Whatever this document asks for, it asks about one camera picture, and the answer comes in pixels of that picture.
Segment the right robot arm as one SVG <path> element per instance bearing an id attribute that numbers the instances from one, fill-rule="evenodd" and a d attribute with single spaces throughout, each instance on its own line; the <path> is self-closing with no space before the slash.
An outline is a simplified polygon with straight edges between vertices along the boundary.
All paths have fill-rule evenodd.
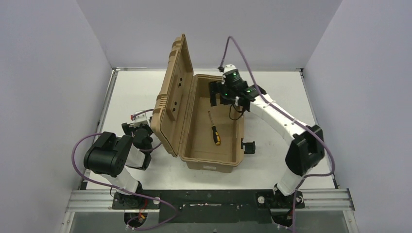
<path id="1" fill-rule="evenodd" d="M 304 177 L 324 158 L 323 131 L 318 125 L 305 125 L 267 94 L 259 85 L 248 85 L 234 65 L 219 67 L 222 78 L 209 82 L 210 105 L 229 105 L 231 120 L 250 112 L 271 126 L 288 145 L 287 166 L 280 181 L 274 185 L 274 203 L 288 207 L 296 198 L 296 189 Z"/>

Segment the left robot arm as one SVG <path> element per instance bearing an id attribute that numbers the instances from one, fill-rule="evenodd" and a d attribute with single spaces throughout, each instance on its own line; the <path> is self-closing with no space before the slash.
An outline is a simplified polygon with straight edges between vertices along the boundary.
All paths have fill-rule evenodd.
<path id="1" fill-rule="evenodd" d="M 147 123 L 122 124 L 125 135 L 103 132 L 84 156 L 84 167 L 107 179 L 114 203 L 138 209 L 145 204 L 142 184 L 128 168 L 145 171 L 151 162 L 152 133 Z"/>

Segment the black yellow handled screwdriver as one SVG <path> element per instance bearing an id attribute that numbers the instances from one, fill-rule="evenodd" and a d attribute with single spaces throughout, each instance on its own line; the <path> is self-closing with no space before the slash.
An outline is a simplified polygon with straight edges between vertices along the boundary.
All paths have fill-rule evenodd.
<path id="1" fill-rule="evenodd" d="M 220 138 L 220 135 L 219 135 L 219 133 L 218 133 L 218 131 L 217 131 L 216 125 L 215 125 L 214 122 L 213 122 L 212 115 L 211 115 L 211 112 L 210 112 L 210 111 L 208 111 L 208 115 L 209 115 L 209 119 L 210 119 L 210 122 L 211 122 L 211 129 L 212 129 L 213 140 L 214 140 L 215 145 L 218 146 L 218 145 L 221 144 L 221 138 Z"/>

